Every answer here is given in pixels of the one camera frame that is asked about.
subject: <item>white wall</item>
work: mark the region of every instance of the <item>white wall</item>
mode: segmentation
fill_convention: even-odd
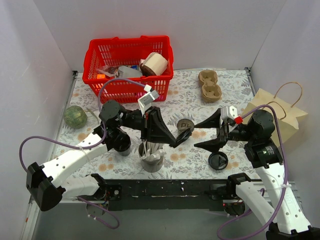
[[[30,194],[18,150],[31,135],[54,137],[72,72],[32,0],[0,0],[0,239],[19,239]],[[27,166],[50,144],[27,143]]]
[[[303,85],[297,104],[309,113],[300,131],[286,142],[290,179],[295,180],[306,216],[320,226],[320,1],[286,1],[252,67],[256,89],[275,93],[291,81]],[[294,102],[299,87],[283,89],[279,96]]]
[[[286,0],[34,0],[72,70],[97,38],[168,35],[174,68],[251,67]]]

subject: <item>cable tie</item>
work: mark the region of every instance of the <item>cable tie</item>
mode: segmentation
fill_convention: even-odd
[[[90,162],[91,159],[89,158],[89,156],[88,156],[88,154],[86,153],[86,151],[84,150],[84,148],[83,148],[82,146],[78,146],[78,147],[79,147],[79,150],[84,153],[84,155],[85,155],[86,158],[88,159],[88,162]]]
[[[292,185],[289,184],[289,183],[287,183],[287,184],[282,184],[282,187],[283,187],[283,188],[286,188],[286,189],[287,189],[287,188],[291,188],[291,186],[292,186]]]

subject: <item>snack package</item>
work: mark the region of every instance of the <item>snack package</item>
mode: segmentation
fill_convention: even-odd
[[[104,74],[109,78],[113,78],[113,77],[118,78],[120,76],[119,68],[123,69],[124,67],[138,71],[139,65],[116,65],[116,66],[105,65],[105,66],[98,67],[96,70],[99,73]],[[126,76],[126,78],[137,78],[138,77],[137,75],[139,74],[136,73],[134,76]]]

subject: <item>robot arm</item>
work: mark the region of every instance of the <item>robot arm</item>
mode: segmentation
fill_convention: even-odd
[[[245,125],[241,123],[242,119],[237,117],[237,113],[230,114],[234,112],[230,111],[232,108],[228,106],[219,109],[211,117],[195,125],[195,128],[217,128],[217,138],[194,146],[217,153],[229,140],[248,142],[244,146],[245,154],[263,181],[272,205],[277,206],[284,187],[285,168],[283,158],[271,140],[271,134],[275,130],[273,116],[265,110],[257,110]],[[232,186],[227,187],[229,193],[242,198],[259,221],[266,224],[274,209],[252,191],[248,176],[244,173],[234,174],[229,176],[228,182]],[[290,186],[285,187],[283,202],[276,220],[269,225],[267,239],[320,239],[320,229],[311,226]]]
[[[79,149],[69,150],[40,166],[36,162],[32,163],[27,168],[26,187],[40,209],[50,210],[62,198],[88,195],[99,200],[106,194],[108,198],[113,197],[110,194],[112,187],[106,185],[105,180],[98,174],[76,179],[67,178],[87,162],[111,149],[119,153],[128,150],[131,140],[121,126],[140,131],[143,141],[169,144],[173,148],[187,140],[192,134],[191,129],[187,129],[176,139],[164,123],[160,109],[151,106],[157,96],[156,91],[149,91],[138,100],[140,110],[134,111],[125,109],[114,100],[107,101],[99,114],[100,126],[77,145]]]

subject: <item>bag handle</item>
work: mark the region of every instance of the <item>bag handle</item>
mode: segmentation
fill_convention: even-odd
[[[282,108],[282,110],[283,110],[283,112],[284,112],[284,117],[283,117],[283,118],[280,118],[280,120],[285,119],[285,118],[287,117],[286,111],[284,110],[284,108],[283,108],[279,103],[277,103],[276,101],[270,101],[270,102],[267,103],[267,105],[269,105],[270,103],[278,104],[278,105],[280,106],[280,108]]]
[[[276,98],[276,96],[277,96],[277,94],[278,94],[278,92],[280,91],[280,89],[284,86],[284,85],[287,85],[287,84],[298,84],[299,85],[299,87],[301,88],[301,93],[300,93],[300,97],[298,98],[298,100],[297,101],[295,101],[295,103],[294,104],[292,104],[291,105],[291,108],[294,106],[294,105],[296,105],[296,103],[297,102],[299,102],[299,100],[301,99],[301,97],[302,97],[302,94],[303,94],[303,92],[304,92],[304,89],[303,89],[303,87],[301,86],[301,84],[300,83],[298,83],[298,82],[296,82],[296,81],[289,81],[289,82],[287,82],[287,83],[285,83],[285,84],[283,84],[281,87],[279,87],[279,89],[278,89],[278,91],[276,91],[276,93],[275,93],[275,95],[274,95],[274,99]]]

